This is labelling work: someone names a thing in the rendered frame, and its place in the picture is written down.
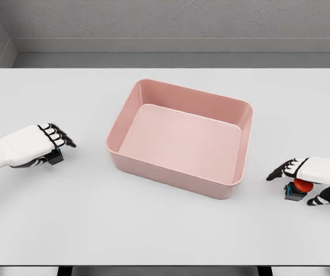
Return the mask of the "black industrial switch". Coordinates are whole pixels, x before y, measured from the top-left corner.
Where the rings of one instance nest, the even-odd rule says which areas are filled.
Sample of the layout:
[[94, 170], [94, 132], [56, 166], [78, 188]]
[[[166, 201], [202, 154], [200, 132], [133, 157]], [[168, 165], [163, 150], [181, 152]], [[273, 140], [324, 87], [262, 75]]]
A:
[[49, 164], [54, 165], [64, 160], [62, 152], [59, 148], [52, 150], [44, 156]]

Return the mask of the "pink rectangular basket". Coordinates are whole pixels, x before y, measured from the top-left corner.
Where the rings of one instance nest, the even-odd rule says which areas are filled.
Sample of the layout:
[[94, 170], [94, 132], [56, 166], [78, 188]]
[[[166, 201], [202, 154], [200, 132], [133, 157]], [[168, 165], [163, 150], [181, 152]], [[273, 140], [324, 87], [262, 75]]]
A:
[[243, 178], [253, 112], [239, 99], [142, 79], [105, 144], [121, 171], [223, 200]]

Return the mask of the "red-button industrial switch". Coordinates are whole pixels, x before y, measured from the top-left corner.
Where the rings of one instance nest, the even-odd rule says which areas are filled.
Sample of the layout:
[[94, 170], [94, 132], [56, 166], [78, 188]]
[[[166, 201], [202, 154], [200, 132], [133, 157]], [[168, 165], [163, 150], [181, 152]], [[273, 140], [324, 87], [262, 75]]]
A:
[[313, 183], [295, 178], [284, 187], [285, 199], [301, 201], [310, 191], [313, 190], [313, 187]]

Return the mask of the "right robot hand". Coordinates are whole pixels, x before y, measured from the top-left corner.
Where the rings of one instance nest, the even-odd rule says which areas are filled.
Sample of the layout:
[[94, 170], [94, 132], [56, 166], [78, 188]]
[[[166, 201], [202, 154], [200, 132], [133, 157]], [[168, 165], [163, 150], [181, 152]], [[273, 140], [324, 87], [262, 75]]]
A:
[[272, 181], [275, 178], [291, 177], [307, 183], [327, 185], [314, 198], [307, 201], [308, 206], [329, 205], [330, 204], [330, 159], [309, 157], [290, 159], [266, 178]]

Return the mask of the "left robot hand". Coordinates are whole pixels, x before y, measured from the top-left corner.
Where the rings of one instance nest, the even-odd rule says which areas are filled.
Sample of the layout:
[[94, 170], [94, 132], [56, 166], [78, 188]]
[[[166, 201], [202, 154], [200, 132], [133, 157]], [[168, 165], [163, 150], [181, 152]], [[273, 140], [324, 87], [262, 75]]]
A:
[[27, 168], [48, 163], [44, 157], [66, 145], [76, 147], [63, 130], [53, 123], [30, 125], [6, 136], [8, 166]]

